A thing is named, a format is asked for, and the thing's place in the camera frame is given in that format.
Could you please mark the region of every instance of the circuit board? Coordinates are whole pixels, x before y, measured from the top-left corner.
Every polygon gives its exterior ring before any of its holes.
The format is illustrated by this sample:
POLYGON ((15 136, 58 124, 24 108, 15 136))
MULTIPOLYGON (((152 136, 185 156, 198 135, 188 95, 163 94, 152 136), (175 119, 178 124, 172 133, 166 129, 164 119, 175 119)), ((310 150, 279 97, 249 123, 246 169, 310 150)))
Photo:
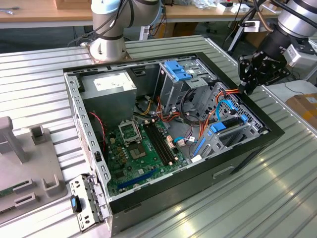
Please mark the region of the circuit board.
POLYGON ((24 185, 24 184, 25 184, 25 182, 21 182, 21 183, 18 183, 18 184, 16 184, 16 185, 12 186, 12 187, 9 187, 9 188, 7 188, 7 189, 1 190, 1 191, 0 191, 0 198, 12 194, 14 188, 20 187, 20 186, 22 186, 22 185, 24 185))
MULTIPOLYGON (((168 132, 163 123, 157 121, 154 125, 160 130, 160 134, 167 144, 166 137, 168 132)), ((145 132, 144 126, 143 124, 138 125, 142 137, 141 142, 132 142, 128 147, 124 146, 119 129, 107 133, 108 141, 110 142, 108 169, 111 174, 111 180, 107 184, 110 196, 119 195, 122 192, 188 165, 181 152, 175 153, 172 150, 171 152, 178 160, 171 165, 164 165, 145 132), (138 181, 125 186, 129 182, 133 182, 133 179, 138 181)))

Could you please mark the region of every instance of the yellow wire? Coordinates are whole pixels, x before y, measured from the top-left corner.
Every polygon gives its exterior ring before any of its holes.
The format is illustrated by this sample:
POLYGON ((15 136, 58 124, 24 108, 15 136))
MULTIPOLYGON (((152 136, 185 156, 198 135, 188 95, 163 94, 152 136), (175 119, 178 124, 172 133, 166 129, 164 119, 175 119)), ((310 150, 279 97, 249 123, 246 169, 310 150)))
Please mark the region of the yellow wire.
POLYGON ((150 111, 150 106, 151 106, 151 101, 149 101, 149 105, 148 105, 147 110, 146 110, 145 112, 143 112, 143 113, 140 113, 140 115, 144 116, 144 115, 146 115, 147 113, 149 113, 149 111, 150 111))

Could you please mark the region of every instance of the open computer tower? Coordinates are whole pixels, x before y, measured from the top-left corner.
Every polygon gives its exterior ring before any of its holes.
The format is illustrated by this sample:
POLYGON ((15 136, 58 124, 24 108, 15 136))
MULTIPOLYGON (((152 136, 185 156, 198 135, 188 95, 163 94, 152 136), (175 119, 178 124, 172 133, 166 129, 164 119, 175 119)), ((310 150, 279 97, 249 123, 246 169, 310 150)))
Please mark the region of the open computer tower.
POLYGON ((203 53, 64 77, 90 166, 70 184, 82 231, 105 222, 117 234, 243 169, 284 133, 203 53))

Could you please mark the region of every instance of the ram slot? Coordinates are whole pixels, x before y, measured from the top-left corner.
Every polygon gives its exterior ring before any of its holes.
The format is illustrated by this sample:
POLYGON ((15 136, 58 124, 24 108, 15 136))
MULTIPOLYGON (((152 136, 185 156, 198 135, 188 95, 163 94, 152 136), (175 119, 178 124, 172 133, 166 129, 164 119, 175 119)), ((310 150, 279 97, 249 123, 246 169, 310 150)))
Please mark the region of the ram slot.
POLYGON ((144 130, 158 153, 162 163, 167 166, 169 162, 174 162, 175 158, 165 141, 162 139, 162 136, 158 132, 156 126, 154 124, 146 125, 144 126, 144 130))

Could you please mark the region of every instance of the slotted aluminum surface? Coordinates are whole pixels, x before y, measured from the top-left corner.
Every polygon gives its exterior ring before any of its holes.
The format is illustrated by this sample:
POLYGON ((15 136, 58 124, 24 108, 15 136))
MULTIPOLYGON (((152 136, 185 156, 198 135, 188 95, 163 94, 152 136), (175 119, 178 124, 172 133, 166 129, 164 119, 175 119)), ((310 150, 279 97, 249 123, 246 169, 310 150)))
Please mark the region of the slotted aluminum surface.
MULTIPOLYGON (((127 49, 134 59, 204 52, 239 83, 236 62, 201 36, 128 42, 127 49)), ((61 70, 90 64, 86 49, 4 54, 0 63, 0 116, 11 116, 15 134, 47 127, 66 181, 86 173, 61 70)), ((117 237, 316 237, 317 139, 263 90, 251 98, 285 135, 242 171, 117 237)), ((69 198, 0 226, 0 237, 80 236, 69 198)), ((106 226, 82 235, 107 236, 106 226)))

